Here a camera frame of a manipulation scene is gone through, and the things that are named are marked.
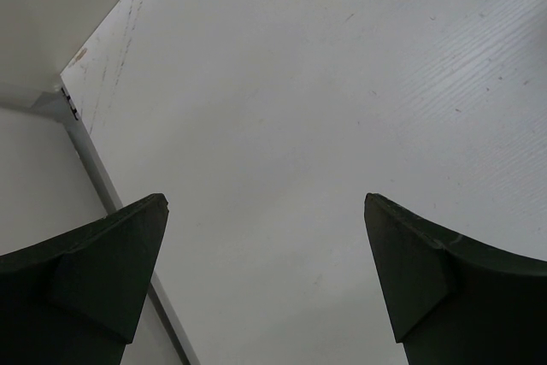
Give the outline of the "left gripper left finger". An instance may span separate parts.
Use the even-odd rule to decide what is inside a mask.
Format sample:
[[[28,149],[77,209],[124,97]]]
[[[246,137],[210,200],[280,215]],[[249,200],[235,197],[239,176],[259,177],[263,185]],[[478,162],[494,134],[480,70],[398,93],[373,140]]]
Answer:
[[[3,364],[118,364],[168,220],[161,193],[1,257]]]

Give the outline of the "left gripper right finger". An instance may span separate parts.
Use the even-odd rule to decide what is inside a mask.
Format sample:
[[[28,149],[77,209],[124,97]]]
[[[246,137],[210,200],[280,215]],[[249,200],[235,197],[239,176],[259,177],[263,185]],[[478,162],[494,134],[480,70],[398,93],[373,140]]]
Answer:
[[[546,263],[428,221],[377,193],[364,221],[410,364],[544,364]]]

